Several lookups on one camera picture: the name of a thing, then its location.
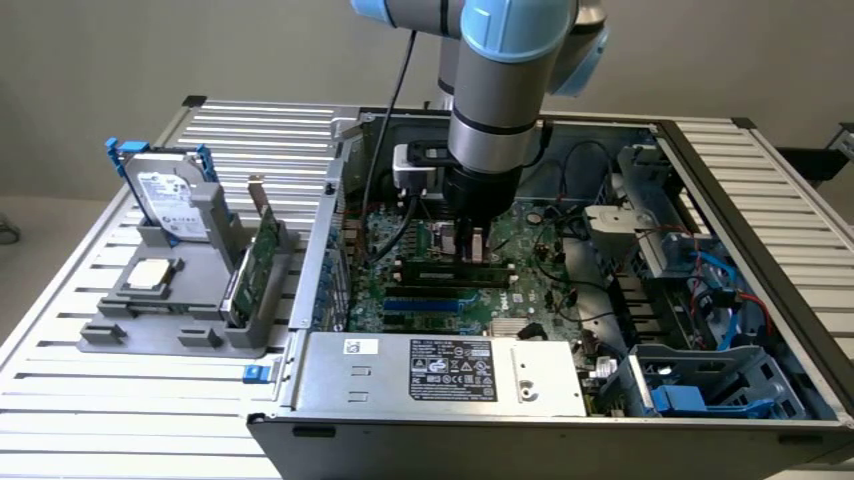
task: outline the white wall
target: white wall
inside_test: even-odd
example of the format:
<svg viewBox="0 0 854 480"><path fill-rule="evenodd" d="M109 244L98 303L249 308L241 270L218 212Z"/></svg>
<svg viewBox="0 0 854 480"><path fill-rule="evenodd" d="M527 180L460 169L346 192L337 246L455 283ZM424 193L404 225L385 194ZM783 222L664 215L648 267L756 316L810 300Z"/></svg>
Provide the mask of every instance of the white wall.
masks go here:
<svg viewBox="0 0 854 480"><path fill-rule="evenodd" d="M579 99L545 108L748 116L820 145L851 121L847 0L604 0L611 43ZM104 139L153 139L186 94L384 103L405 32L344 0L0 0L0 192L105 199ZM421 37L403 104L433 95Z"/></svg>

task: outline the floor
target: floor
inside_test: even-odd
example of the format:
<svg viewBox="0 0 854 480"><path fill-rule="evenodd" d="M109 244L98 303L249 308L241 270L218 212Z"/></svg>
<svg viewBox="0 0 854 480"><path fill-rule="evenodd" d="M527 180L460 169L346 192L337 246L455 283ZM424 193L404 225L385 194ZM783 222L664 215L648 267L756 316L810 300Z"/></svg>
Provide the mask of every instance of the floor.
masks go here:
<svg viewBox="0 0 854 480"><path fill-rule="evenodd" d="M0 197L0 212L21 229L21 240L0 245L0 342L105 207L92 200Z"/></svg>

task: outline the motherboard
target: motherboard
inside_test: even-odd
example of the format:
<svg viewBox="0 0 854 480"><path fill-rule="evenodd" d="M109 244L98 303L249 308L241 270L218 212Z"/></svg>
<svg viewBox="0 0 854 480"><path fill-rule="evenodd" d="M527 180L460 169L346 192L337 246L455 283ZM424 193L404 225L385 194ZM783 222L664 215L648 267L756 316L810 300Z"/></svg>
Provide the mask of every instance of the motherboard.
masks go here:
<svg viewBox="0 0 854 480"><path fill-rule="evenodd" d="M346 330L516 337L537 324L537 336L577 339L577 324L564 320L577 317L551 221L555 207L517 202L493 220L473 261L453 255L453 222L423 212L392 252L369 266L353 266ZM372 212L371 242L391 236L399 222L392 209Z"/></svg>

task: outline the slotted metal table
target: slotted metal table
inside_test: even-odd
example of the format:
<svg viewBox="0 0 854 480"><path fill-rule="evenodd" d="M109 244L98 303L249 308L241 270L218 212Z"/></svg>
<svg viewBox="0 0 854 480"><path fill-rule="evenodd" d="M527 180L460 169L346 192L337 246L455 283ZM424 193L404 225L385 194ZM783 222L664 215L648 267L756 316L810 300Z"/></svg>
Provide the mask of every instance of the slotted metal table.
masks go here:
<svg viewBox="0 0 854 480"><path fill-rule="evenodd" d="M208 100L181 108L157 140L210 147L229 208L246 224L257 221L246 177L265 176L276 214L300 232L301 252L336 154L330 125L342 108ZM672 120L854 357L850 229L757 132L727 119ZM253 405L274 393L272 384L241 383L249 362L84 354L74 347L140 241L140 216L125 187L0 347L0 477L277 479L241 417L261 410ZM289 272L268 354L253 363L272 363L284 347L300 265L301 256ZM854 465L834 469L822 474L847 477Z"/></svg>

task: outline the robotic arm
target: robotic arm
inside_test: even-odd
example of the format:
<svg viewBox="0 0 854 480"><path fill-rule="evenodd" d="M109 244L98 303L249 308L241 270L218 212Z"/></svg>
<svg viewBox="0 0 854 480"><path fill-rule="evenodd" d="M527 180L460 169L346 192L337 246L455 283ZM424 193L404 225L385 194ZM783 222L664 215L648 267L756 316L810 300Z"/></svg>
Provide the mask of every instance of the robotic arm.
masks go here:
<svg viewBox="0 0 854 480"><path fill-rule="evenodd" d="M511 206L545 93L576 95L607 41L599 0L352 0L392 27L444 37L439 87L453 96L441 192L457 235Z"/></svg>

